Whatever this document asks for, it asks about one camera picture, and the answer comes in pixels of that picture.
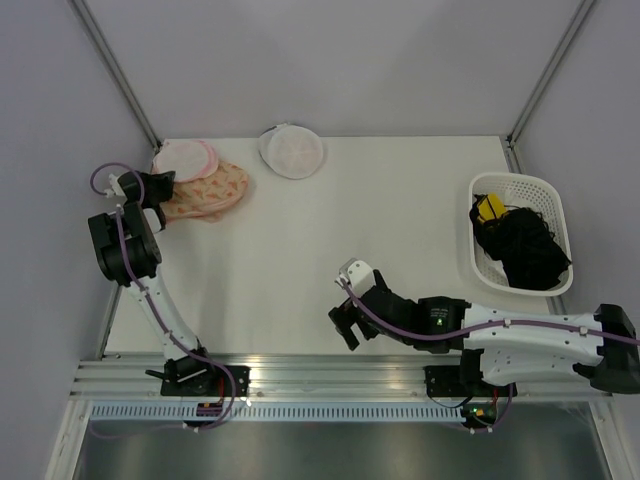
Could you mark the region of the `pink-trimmed mesh laundry bag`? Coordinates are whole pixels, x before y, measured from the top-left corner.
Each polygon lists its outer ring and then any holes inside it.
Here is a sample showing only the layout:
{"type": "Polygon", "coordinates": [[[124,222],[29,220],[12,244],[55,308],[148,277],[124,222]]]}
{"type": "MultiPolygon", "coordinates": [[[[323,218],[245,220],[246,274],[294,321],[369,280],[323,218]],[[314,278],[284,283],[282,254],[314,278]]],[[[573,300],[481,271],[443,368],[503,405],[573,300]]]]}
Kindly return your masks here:
{"type": "Polygon", "coordinates": [[[153,159],[152,172],[173,172],[175,183],[189,183],[212,175],[218,166],[218,154],[203,140],[168,139],[153,159]]]}

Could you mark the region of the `yellow bra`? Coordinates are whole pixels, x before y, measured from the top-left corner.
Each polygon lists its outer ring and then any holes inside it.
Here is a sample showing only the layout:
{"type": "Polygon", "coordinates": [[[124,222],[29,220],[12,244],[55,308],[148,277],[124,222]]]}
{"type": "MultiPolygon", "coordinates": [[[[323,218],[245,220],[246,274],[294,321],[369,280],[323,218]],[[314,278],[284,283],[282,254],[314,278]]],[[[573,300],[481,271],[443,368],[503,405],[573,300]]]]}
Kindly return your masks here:
{"type": "Polygon", "coordinates": [[[474,224],[482,225],[487,221],[499,220],[507,213],[508,209],[497,194],[480,194],[474,196],[470,219],[474,224]]]}

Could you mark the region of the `black lace bra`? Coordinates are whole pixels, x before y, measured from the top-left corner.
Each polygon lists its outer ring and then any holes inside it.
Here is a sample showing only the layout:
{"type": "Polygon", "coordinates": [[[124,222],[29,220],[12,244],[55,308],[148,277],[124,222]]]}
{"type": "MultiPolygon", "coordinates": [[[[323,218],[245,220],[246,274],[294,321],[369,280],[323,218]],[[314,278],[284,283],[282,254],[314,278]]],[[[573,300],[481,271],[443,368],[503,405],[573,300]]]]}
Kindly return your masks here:
{"type": "Polygon", "coordinates": [[[499,220],[471,223],[478,244],[502,263],[510,287],[550,290],[571,265],[546,221],[532,209],[516,208],[499,220]]]}

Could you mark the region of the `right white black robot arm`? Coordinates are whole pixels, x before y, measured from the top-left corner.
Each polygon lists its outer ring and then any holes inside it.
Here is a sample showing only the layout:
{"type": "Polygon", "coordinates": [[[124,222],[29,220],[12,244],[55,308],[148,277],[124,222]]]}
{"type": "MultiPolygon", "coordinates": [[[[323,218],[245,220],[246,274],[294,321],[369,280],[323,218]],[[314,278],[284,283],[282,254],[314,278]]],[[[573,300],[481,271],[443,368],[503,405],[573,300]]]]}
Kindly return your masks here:
{"type": "Polygon", "coordinates": [[[385,336],[434,355],[457,351],[456,381],[469,395],[566,378],[609,394],[639,392],[639,340],[618,305],[579,315],[527,315],[446,296],[405,299],[360,261],[335,282],[347,298],[329,317],[350,350],[361,339],[385,336]]]}

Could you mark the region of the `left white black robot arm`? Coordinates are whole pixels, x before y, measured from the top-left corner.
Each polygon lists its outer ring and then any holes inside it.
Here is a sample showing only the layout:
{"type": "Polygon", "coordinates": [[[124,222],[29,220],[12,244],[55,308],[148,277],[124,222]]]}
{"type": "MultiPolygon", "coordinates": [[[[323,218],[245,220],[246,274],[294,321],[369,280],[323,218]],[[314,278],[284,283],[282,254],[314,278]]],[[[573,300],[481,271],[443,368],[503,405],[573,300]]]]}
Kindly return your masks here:
{"type": "Polygon", "coordinates": [[[161,344],[163,369],[145,374],[160,382],[163,396],[222,396],[224,373],[211,364],[161,275],[162,256],[155,235],[167,225],[161,204],[172,198],[175,173],[149,174],[122,165],[124,172],[111,174],[107,188],[97,188],[98,173],[118,165],[109,162],[98,167],[90,176],[90,187],[100,196],[123,202],[111,213],[90,217],[88,227],[102,274],[140,306],[161,344]]]}

